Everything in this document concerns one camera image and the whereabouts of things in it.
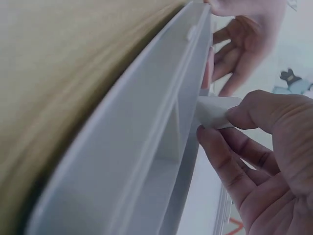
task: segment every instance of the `orange object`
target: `orange object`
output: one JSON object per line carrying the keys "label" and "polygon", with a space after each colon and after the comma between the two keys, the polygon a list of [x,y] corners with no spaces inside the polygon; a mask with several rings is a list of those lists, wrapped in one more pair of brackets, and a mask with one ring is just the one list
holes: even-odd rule
{"label": "orange object", "polygon": [[236,234],[237,232],[241,231],[244,228],[244,225],[242,224],[241,221],[238,221],[236,219],[230,218],[229,222],[238,225],[238,228],[236,228],[233,231],[227,233],[226,235],[234,235],[234,234]]}

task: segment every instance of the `finger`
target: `finger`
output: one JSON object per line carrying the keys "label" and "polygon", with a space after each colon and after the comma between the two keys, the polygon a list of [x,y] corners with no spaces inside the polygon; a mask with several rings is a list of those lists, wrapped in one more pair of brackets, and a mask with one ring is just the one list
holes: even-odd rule
{"label": "finger", "polygon": [[264,172],[251,169],[244,163],[244,161],[241,160],[241,158],[235,152],[232,152],[232,157],[236,161],[238,166],[244,171],[244,173],[255,183],[256,186],[263,184],[270,178],[270,176],[268,176]]}
{"label": "finger", "polygon": [[230,42],[222,47],[219,52],[215,54],[214,63],[218,63],[224,56],[226,56],[231,50],[233,50],[236,46]]}
{"label": "finger", "polygon": [[284,129],[286,121],[296,112],[312,106],[312,100],[303,95],[272,94],[253,91],[226,115],[231,124],[240,129],[261,128],[273,134],[275,129]]}
{"label": "finger", "polygon": [[273,176],[280,172],[273,151],[250,139],[236,128],[220,130],[229,147],[256,169]]}
{"label": "finger", "polygon": [[230,39],[230,35],[228,33],[227,28],[222,28],[215,33],[213,33],[213,44],[221,43],[223,41],[226,41]]}
{"label": "finger", "polygon": [[205,66],[201,89],[209,89],[214,69],[214,51],[213,47],[210,47],[209,55]]}
{"label": "finger", "polygon": [[217,16],[258,15],[262,6],[252,0],[204,0],[211,4],[212,13]]}
{"label": "finger", "polygon": [[212,82],[224,77],[234,70],[241,55],[241,50],[235,48],[227,53],[218,63],[214,65]]}
{"label": "finger", "polygon": [[252,52],[244,52],[234,73],[221,89],[219,96],[231,96],[250,77],[261,61],[261,56]]}
{"label": "finger", "polygon": [[255,183],[232,159],[229,148],[218,131],[205,130],[203,126],[200,126],[197,130],[197,137],[223,185],[239,208],[256,188]]}

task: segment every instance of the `white plastic clip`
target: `white plastic clip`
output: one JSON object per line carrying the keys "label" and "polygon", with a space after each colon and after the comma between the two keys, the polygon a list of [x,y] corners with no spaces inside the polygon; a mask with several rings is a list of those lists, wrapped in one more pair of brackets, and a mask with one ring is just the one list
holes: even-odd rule
{"label": "white plastic clip", "polygon": [[228,109],[239,105],[240,102],[241,99],[237,97],[199,96],[196,117],[205,128],[232,127],[225,114]]}

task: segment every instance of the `white plastic piece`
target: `white plastic piece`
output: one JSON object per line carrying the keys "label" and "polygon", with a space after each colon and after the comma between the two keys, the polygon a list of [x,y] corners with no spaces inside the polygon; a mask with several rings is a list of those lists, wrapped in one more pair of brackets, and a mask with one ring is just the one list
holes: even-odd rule
{"label": "white plastic piece", "polygon": [[189,42],[192,41],[192,39],[195,37],[196,33],[197,33],[197,26],[196,25],[191,26],[190,30],[187,33],[187,40]]}
{"label": "white plastic piece", "polygon": [[209,4],[187,4],[132,62],[63,156],[25,234],[176,233],[199,146],[210,15]]}
{"label": "white plastic piece", "polygon": [[240,102],[241,99],[237,97],[199,96],[196,117],[205,128],[232,127],[225,114],[228,109],[239,105]]}

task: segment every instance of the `light wood panel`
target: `light wood panel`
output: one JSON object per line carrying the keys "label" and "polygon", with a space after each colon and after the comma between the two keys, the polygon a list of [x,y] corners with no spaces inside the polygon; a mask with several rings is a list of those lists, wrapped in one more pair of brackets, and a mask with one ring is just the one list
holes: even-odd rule
{"label": "light wood panel", "polygon": [[0,234],[13,234],[59,156],[183,0],[0,3]]}

